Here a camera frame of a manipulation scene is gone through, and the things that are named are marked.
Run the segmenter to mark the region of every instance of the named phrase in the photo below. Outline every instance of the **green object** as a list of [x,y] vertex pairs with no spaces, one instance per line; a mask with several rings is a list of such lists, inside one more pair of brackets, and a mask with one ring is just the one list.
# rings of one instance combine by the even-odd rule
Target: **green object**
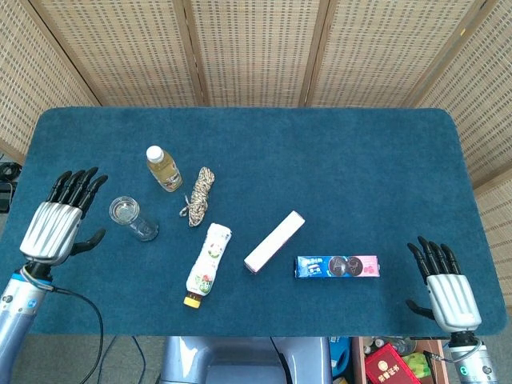
[[408,356],[404,356],[403,361],[406,362],[410,370],[413,371],[414,376],[417,378],[426,378],[432,374],[423,354],[416,352]]

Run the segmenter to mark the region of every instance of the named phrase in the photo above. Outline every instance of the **red box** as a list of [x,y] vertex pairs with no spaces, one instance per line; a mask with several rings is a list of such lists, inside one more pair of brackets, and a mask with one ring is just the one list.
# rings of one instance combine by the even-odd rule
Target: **red box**
[[365,368],[373,384],[421,384],[391,344],[368,356]]

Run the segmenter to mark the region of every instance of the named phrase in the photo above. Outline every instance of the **blue carpet tablecloth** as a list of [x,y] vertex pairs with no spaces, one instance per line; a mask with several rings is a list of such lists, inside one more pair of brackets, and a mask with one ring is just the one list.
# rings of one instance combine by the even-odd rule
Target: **blue carpet tablecloth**
[[[146,168],[160,145],[184,184],[165,192]],[[436,336],[409,312],[428,306],[406,244],[449,244],[473,287],[483,324],[500,331],[506,312],[457,132],[442,110],[263,108],[62,108],[45,112],[20,178],[1,247],[1,280],[38,204],[64,170],[109,175],[82,224],[102,243],[54,268],[54,283],[93,300],[110,334]],[[202,166],[215,172],[203,224],[178,212]],[[129,195],[160,223],[141,243],[112,222],[110,202]],[[292,210],[305,225],[258,275],[243,259]],[[185,282],[212,222],[233,237],[199,310],[182,304]],[[297,255],[376,254],[380,278],[296,280]],[[34,324],[42,333],[97,333],[79,300],[49,294]]]

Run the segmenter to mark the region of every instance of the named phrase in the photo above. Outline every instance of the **bottle cap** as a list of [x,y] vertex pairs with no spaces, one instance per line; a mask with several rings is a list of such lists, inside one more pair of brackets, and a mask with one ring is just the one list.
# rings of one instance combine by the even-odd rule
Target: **bottle cap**
[[183,304],[185,304],[186,306],[191,306],[192,308],[199,308],[199,306],[201,305],[201,302],[199,300],[195,300],[189,296],[185,296],[185,300],[183,300]]
[[159,146],[150,146],[146,151],[146,157],[150,162],[160,162],[163,160],[163,150]]

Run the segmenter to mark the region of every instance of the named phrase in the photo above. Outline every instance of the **glass cup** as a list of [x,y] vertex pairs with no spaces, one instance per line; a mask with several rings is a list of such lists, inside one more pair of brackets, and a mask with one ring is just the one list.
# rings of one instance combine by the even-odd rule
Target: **glass cup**
[[130,230],[141,242],[148,242],[157,237],[158,224],[141,212],[140,205],[132,198],[116,198],[110,204],[109,213],[112,220]]

